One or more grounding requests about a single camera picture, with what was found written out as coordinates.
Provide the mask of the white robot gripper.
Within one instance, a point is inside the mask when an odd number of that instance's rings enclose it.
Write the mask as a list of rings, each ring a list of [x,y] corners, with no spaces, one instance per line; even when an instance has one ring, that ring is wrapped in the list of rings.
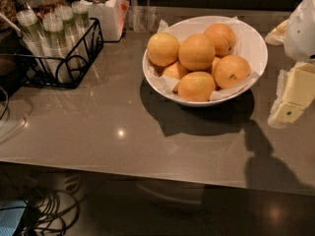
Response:
[[[268,125],[283,129],[294,123],[315,99],[315,0],[302,0],[265,37],[271,45],[282,45],[287,56],[299,61],[278,76],[275,100]]]

